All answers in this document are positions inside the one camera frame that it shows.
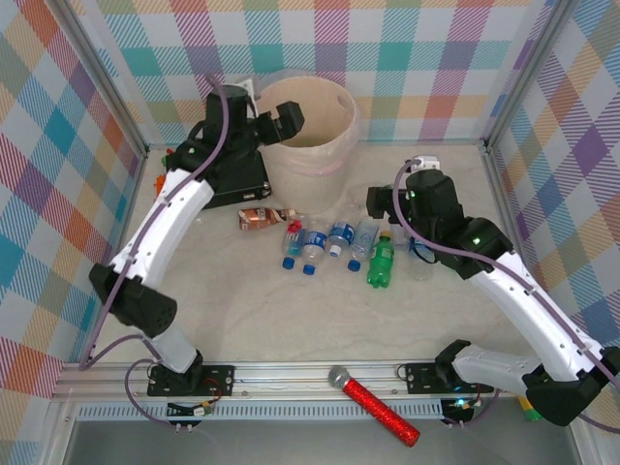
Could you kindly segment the small power connector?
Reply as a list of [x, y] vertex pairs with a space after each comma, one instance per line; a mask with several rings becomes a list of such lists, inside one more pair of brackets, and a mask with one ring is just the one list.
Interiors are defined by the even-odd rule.
[[210, 401], [196, 405], [168, 403], [166, 408], [166, 418], [176, 432], [181, 430], [191, 432], [212, 413], [213, 408]]
[[479, 417], [483, 404], [473, 398], [444, 399], [441, 401], [443, 418], [441, 422], [449, 427], [462, 427]]

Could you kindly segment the aluminium frame post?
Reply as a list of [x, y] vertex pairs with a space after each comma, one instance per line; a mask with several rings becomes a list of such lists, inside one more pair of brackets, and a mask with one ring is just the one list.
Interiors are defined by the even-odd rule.
[[522, 104], [531, 84], [541, 71], [546, 59], [571, 18], [580, 0], [556, 0], [540, 36], [534, 41], [524, 59], [524, 65], [515, 80], [505, 103], [501, 107], [488, 135], [483, 139], [484, 147], [491, 153], [499, 139], [508, 130], [519, 106]]
[[91, 77], [97, 89], [101, 91], [103, 99], [130, 145], [136, 150], [142, 160], [146, 159], [149, 154], [148, 144], [129, 109], [121, 99], [97, 49], [91, 43], [78, 16], [74, 12], [70, 0], [45, 0], [45, 3], [60, 27], [67, 34], [69, 42], [75, 49], [82, 66]]

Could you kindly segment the black hard case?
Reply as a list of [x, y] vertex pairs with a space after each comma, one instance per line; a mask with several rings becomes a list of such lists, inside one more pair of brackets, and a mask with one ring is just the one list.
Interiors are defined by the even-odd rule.
[[258, 149], [223, 150], [203, 172], [203, 178], [214, 192], [203, 209], [262, 200], [272, 194]]

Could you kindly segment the clear bottle blue label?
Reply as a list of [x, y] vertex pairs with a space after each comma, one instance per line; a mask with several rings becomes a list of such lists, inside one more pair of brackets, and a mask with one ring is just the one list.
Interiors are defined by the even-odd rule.
[[416, 281], [429, 280], [433, 274], [433, 265], [436, 262], [434, 252], [423, 243], [410, 238], [409, 242], [410, 269]]

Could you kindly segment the brown chocolate milk bottle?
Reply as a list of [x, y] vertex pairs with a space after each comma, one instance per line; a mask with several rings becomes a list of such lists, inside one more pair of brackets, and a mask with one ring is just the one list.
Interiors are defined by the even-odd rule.
[[293, 209], [251, 207], [239, 209], [238, 225], [242, 231], [262, 230], [280, 223], [287, 223], [296, 214]]

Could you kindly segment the blue label bottle blue cap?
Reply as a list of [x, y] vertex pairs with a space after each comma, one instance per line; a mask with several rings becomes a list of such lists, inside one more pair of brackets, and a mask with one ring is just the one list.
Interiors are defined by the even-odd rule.
[[329, 224], [326, 221], [313, 221], [310, 223], [305, 241], [302, 247], [302, 272], [307, 276], [313, 276], [326, 253], [326, 243]]

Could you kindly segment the beige plastic bin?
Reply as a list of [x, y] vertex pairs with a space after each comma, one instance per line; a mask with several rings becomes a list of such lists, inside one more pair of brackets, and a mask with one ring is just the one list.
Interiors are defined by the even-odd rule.
[[262, 154], [273, 196], [282, 206], [299, 213], [317, 214], [333, 207], [343, 192], [355, 146], [346, 164], [326, 175], [303, 175], [268, 167]]

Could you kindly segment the clear plastic bin liner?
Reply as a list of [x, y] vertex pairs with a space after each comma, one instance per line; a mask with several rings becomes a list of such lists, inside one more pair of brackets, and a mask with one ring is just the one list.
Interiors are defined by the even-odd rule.
[[332, 80], [300, 70], [259, 81], [259, 111], [275, 111], [286, 102], [299, 105], [304, 124], [293, 138], [262, 148], [265, 164], [303, 175], [326, 175], [345, 165], [361, 137], [361, 111], [352, 95]]

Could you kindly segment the clear bottle blue cap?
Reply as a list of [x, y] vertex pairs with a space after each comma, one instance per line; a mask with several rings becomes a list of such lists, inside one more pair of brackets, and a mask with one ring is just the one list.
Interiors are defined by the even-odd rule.
[[329, 254], [334, 258], [339, 258], [344, 250], [352, 243], [355, 235], [355, 228], [347, 222], [335, 222], [332, 224], [329, 234]]
[[351, 272], [360, 271], [361, 264], [369, 258], [378, 230], [379, 223], [373, 218], [365, 217], [358, 223], [353, 242], [350, 246], [351, 258], [348, 262], [348, 269]]

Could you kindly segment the green bottle yellow cap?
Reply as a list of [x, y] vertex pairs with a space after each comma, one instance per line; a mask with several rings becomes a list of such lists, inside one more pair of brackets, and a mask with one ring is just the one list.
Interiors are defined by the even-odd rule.
[[391, 280], [393, 262], [394, 247], [391, 233], [383, 231], [371, 254], [367, 283], [375, 289], [387, 288]]

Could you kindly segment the red glitter microphone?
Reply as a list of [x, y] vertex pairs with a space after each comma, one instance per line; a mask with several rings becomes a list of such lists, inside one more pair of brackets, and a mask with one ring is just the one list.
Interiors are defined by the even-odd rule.
[[328, 382], [334, 388], [342, 390], [404, 445], [412, 448], [416, 444], [420, 432], [353, 378], [344, 366], [331, 367], [328, 372]]

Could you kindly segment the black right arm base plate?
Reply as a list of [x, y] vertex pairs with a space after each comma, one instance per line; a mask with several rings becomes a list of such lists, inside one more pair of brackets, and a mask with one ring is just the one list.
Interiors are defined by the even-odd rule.
[[406, 363], [402, 379], [409, 394], [487, 394], [494, 391], [487, 385], [465, 383], [458, 376], [446, 381], [434, 361]]

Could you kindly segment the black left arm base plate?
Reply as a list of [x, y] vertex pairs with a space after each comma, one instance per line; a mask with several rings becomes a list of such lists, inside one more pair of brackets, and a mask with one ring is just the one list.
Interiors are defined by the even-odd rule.
[[186, 373], [175, 373], [161, 364], [149, 368], [149, 397], [229, 397], [233, 392], [232, 365], [195, 366]]

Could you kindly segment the aluminium back rail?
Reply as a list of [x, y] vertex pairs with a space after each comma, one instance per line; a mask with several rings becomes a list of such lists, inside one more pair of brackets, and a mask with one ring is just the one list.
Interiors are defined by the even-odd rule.
[[[417, 139], [417, 140], [360, 140], [362, 146], [453, 146], [474, 145], [484, 146], [484, 139]], [[176, 145], [154, 143], [148, 145], [148, 150], [165, 150], [175, 148]]]

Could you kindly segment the aluminium front rail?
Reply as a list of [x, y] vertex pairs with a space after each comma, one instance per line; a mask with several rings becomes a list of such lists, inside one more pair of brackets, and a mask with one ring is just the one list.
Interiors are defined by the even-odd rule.
[[[334, 365], [347, 367], [365, 388], [383, 400], [409, 397], [404, 360], [330, 360], [330, 361], [233, 361], [232, 394], [226, 401], [301, 401], [343, 400], [345, 394], [327, 380]], [[123, 401], [128, 388], [138, 402], [155, 400], [147, 394], [151, 381], [147, 376], [150, 364], [142, 362], [127, 371], [124, 362], [99, 362], [80, 371], [74, 363], [66, 365], [53, 391], [54, 402]]]

